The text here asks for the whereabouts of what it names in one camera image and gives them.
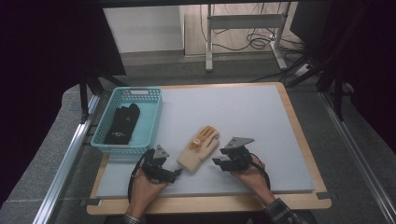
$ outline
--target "black cable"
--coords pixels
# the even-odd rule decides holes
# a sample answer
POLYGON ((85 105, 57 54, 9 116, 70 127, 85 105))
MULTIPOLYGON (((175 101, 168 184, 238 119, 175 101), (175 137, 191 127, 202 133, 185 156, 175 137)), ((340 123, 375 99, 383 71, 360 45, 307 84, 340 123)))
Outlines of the black cable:
POLYGON ((277 12, 276 12, 276 14, 279 14, 280 4, 282 4, 282 2, 279 2, 279 6, 277 7, 277 12))
MULTIPOLYGON (((206 39, 206 36, 205 36, 205 32, 204 32, 203 21, 202 21, 202 5, 200 5, 200 22, 201 22, 202 35, 204 37, 205 42, 207 42, 207 39, 206 39)), ((215 34, 221 34, 221 33, 225 32, 227 30, 223 30, 223 31, 218 32, 218 33, 214 32, 214 33, 215 34)), ((247 40, 248 40, 247 45, 242 47, 242 48, 240 48, 240 49, 231 49, 231 48, 225 47, 223 45, 214 44, 214 43, 212 43, 212 46, 217 46, 217 47, 221 47, 221 48, 232 50, 232 51, 239 51, 239 50, 242 50, 242 49, 247 49, 248 47, 253 47, 254 49, 264 49, 265 46, 271 41, 271 39, 269 37, 265 36, 265 35, 262 35, 262 37, 258 37, 258 38, 251 38, 253 35, 259 35, 259 34, 248 34, 247 35, 247 40), (269 42, 268 43, 260 43, 260 41, 269 41, 269 42)))
POLYGON ((250 14, 253 14, 254 9, 259 8, 259 4, 256 4, 256 6, 251 9, 250 14))
MULTIPOLYGON (((213 13, 212 13, 212 15, 215 15, 215 7, 216 7, 216 4, 213 4, 213 13)), ((222 30, 222 31, 220 31, 220 32, 216 32, 215 30, 213 30, 213 33, 215 33, 216 35, 219 35, 219 34, 221 34, 221 33, 223 33, 223 32, 226 32, 226 31, 228 31, 229 29, 225 29, 225 30, 222 30)))
POLYGON ((132 170, 131 177, 129 178, 129 184, 128 184, 128 202, 131 202, 131 191, 132 191, 132 186, 134 184, 134 176, 136 175, 136 172, 138 169, 141 169, 140 163, 142 163, 142 160, 146 158, 146 156, 151 153, 154 149, 149 149, 143 153, 142 157, 140 157, 139 161, 136 163, 136 166, 132 170))
POLYGON ((268 189, 271 189, 270 176, 267 174, 267 172, 265 172, 265 168, 264 168, 264 166, 262 165, 262 161, 260 160, 260 158, 259 158, 258 156, 254 155, 254 154, 251 153, 251 152, 250 152, 250 155, 253 155, 254 157, 256 157, 257 160, 259 160, 261 166, 259 166, 259 165, 258 165, 256 162, 254 162, 254 161, 252 161, 250 165, 256 167, 256 168, 260 171, 260 173, 262 173, 262 176, 264 177, 265 182, 267 183, 268 189))
POLYGON ((301 53, 301 52, 285 53, 285 54, 284 54, 284 58, 285 58, 286 60, 288 60, 289 62, 291 62, 291 63, 297 63, 297 61, 293 61, 293 60, 291 60, 290 58, 288 58, 288 55, 289 55, 289 54, 296 54, 296 53, 301 53))
MULTIPOLYGON (((265 8, 264 8, 264 5, 265 5, 265 4, 262 5, 262 11, 264 10, 264 12, 265 12, 269 4, 267 3, 267 5, 265 6, 265 8)), ((281 2, 279 2, 277 13, 278 13, 279 10, 280 10, 280 6, 281 6, 281 2)), ((201 31, 202 31, 202 34, 203 34, 203 37, 204 37, 205 41, 207 42, 207 39, 206 39, 205 33, 204 33, 203 22, 202 22, 202 5, 200 5, 200 20, 201 20, 201 31)), ((297 61, 295 61, 294 64, 292 64, 287 70, 284 70, 284 71, 281 71, 281 72, 279 72, 279 73, 275 73, 275 74, 272 74, 272 75, 268 75, 268 76, 265 76, 265 77, 259 77, 259 78, 256 78, 256 79, 254 79, 254 80, 251 80, 250 82, 255 82, 255 81, 258 81, 258 80, 267 78, 267 77, 273 77, 273 76, 277 76, 277 75, 282 75, 282 77, 279 79, 280 82, 282 82, 282 83, 283 83, 283 82, 286 82, 287 73, 288 73, 289 71, 291 71, 292 69, 294 69, 294 68, 297 67, 298 65, 302 64, 302 63, 309 57, 310 53, 312 53, 312 52, 318 50, 320 47, 323 47, 323 46, 327 45, 329 42, 332 42, 332 41, 334 40, 336 34, 338 34, 338 32, 339 32, 344 26, 345 26, 345 25, 341 22, 341 23, 338 25, 337 29, 334 29, 334 30, 333 30, 333 32, 332 32, 332 34, 330 35, 329 38, 327 38, 325 41, 323 41, 322 43, 320 43, 319 45, 313 47, 313 48, 310 49, 310 50, 301 51, 301 50, 297 50, 297 49, 288 49, 288 48, 285 48, 285 47, 283 47, 283 46, 280 46, 283 50, 300 52, 300 53, 303 53, 304 55, 303 55, 302 57, 300 57, 297 61)), ((269 31, 270 33, 272 33, 273 35, 275 35, 275 29, 274 29, 273 32, 272 32, 270 29, 268 29, 268 28, 266 28, 266 30, 269 31)), ((227 48, 227 47, 225 47, 225 46, 222 46, 222 45, 219 45, 219 44, 213 44, 213 43, 212 43, 212 45, 213 45, 213 46, 218 46, 218 47, 221 47, 221 48, 225 48, 225 49, 228 49, 228 50, 238 51, 238 50, 246 49, 246 48, 248 48, 249 46, 253 47, 254 49, 262 48, 262 46, 263 46, 264 44, 263 44, 263 45, 257 44, 257 42, 258 42, 259 40, 260 40, 260 41, 262 41, 262 40, 268 41, 268 39, 271 40, 271 38, 269 38, 268 36, 265 36, 265 35, 263 35, 263 36, 260 37, 260 38, 251 38, 251 39, 249 39, 250 37, 252 37, 252 36, 254 36, 254 35, 257 35, 257 34, 255 34, 255 32, 256 32, 256 29, 253 30, 253 33, 252 33, 252 34, 248 34, 248 35, 247 35, 247 40, 249 40, 249 42, 248 42, 248 44, 247 44, 246 46, 244 46, 244 47, 242 47, 242 48, 240 48, 240 49, 230 49, 230 48, 227 48)))
POLYGON ((280 39, 283 40, 283 41, 289 42, 289 43, 293 43, 293 44, 305 45, 305 43, 301 43, 301 42, 291 41, 291 40, 287 40, 287 39, 284 39, 284 38, 280 38, 280 39))
POLYGON ((293 53, 305 53, 305 52, 307 52, 307 49, 289 49, 289 48, 286 48, 285 46, 280 45, 280 44, 279 44, 279 48, 283 49, 283 51, 285 51, 285 52, 293 52, 293 53))
MULTIPOLYGON (((262 4, 262 9, 258 13, 262 14, 262 12, 264 11, 264 14, 265 14, 265 11, 267 10, 269 3, 267 3, 267 5, 265 7, 265 10, 264 10, 264 5, 265 5, 265 3, 262 4)), ((251 34, 249 32, 247 32, 247 40, 249 40, 248 39, 249 37, 252 37, 254 35, 261 36, 259 38, 250 39, 250 40, 252 40, 252 41, 250 41, 251 42, 251 47, 253 47, 254 49, 264 49, 271 42, 272 39, 270 37, 266 36, 266 35, 261 35, 261 34, 256 33, 256 30, 257 30, 257 28, 254 28, 253 32, 251 34)))
POLYGON ((345 19, 342 20, 340 22, 340 24, 338 24, 336 26, 336 28, 332 30, 332 32, 328 35, 328 37, 325 40, 323 40, 318 45, 314 46, 312 49, 309 49, 309 50, 305 51, 304 55, 302 57, 300 57, 294 64, 292 64, 287 70, 284 70, 284 71, 281 71, 279 73, 275 73, 275 74, 272 74, 272 75, 259 77, 259 78, 251 80, 250 82, 256 82, 256 81, 259 81, 259 80, 267 78, 267 77, 273 77, 273 76, 277 76, 277 75, 282 75, 282 77, 278 81, 282 82, 283 84, 285 84, 286 80, 288 78, 287 77, 287 73, 289 71, 291 71, 292 69, 294 69, 295 67, 297 67, 298 65, 302 64, 308 58, 308 56, 309 56, 308 54, 316 52, 320 48, 325 48, 326 46, 330 46, 330 44, 337 37, 337 34, 346 26, 347 21, 349 21, 351 17, 352 17, 352 14, 351 15, 347 15, 345 17, 345 19))

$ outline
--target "table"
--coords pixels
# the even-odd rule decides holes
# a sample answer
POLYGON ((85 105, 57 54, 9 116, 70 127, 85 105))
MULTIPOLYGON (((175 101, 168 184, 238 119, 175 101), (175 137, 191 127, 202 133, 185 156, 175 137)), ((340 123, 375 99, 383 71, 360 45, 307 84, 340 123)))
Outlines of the table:
MULTIPOLYGON (((292 108, 289 96, 281 83, 255 83, 255 84, 212 84, 190 86, 167 86, 163 89, 174 88, 198 88, 198 87, 241 87, 241 86, 276 86, 282 103, 285 106, 290 124, 302 151, 309 173, 314 181, 315 189, 309 193, 276 194, 291 209, 324 209, 332 205, 327 195, 327 189, 320 176, 316 162, 312 156, 309 145, 306 142, 300 123, 292 108)), ((101 177, 106 169, 108 155, 104 155, 100 165, 95 184, 92 189, 92 199, 96 199, 101 177)), ((121 215, 128 206, 127 199, 102 199, 98 205, 88 205, 87 212, 90 215, 121 215)), ((260 211, 263 205, 251 194, 232 196, 194 196, 194 197, 159 197, 151 204, 147 214, 174 214, 174 213, 207 213, 207 212, 236 212, 236 211, 260 211)))
POLYGON ((212 16, 211 5, 207 6, 207 42, 206 42, 206 71, 213 70, 213 50, 212 50, 212 30, 215 29, 257 29, 257 28, 277 28, 274 39, 270 42, 271 50, 274 53, 280 70, 286 70, 285 60, 279 49, 279 42, 288 18, 291 2, 288 2, 285 10, 280 14, 260 14, 260 15, 226 15, 212 16))

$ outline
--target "wrist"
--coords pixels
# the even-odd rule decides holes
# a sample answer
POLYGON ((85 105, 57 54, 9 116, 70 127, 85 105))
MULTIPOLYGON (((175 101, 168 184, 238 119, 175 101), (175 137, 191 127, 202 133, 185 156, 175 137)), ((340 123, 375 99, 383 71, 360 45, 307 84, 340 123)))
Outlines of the wrist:
POLYGON ((146 207, 141 204, 130 203, 128 209, 126 210, 126 214, 140 219, 145 213, 146 207))
POLYGON ((256 192, 256 195, 265 206, 270 205, 271 203, 273 203, 276 200, 273 192, 269 189, 265 189, 265 190, 261 190, 260 192, 256 192))
POLYGON ((125 213, 125 215, 122 218, 121 223, 122 224, 140 224, 140 220, 125 213))

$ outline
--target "tan foam hand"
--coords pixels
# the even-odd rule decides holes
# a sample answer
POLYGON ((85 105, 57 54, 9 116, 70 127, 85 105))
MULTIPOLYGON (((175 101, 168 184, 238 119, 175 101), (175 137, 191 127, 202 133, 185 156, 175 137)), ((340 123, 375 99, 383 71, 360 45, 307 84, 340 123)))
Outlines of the tan foam hand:
POLYGON ((219 132, 206 126, 186 145, 177 162, 191 173, 195 173, 206 158, 219 146, 219 132))

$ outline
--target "glove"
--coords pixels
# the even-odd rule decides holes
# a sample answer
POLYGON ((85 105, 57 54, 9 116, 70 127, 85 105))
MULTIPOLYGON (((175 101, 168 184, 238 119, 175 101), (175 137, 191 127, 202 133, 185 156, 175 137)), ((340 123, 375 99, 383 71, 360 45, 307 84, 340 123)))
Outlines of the glove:
POLYGON ((122 106, 114 112, 114 119, 108 130, 104 143, 112 145, 128 145, 131 140, 134 126, 140 115, 140 109, 136 104, 129 107, 122 106))
POLYGON ((219 132, 211 127, 201 128, 186 145, 177 162, 190 173, 195 173, 205 159, 219 146, 219 132))

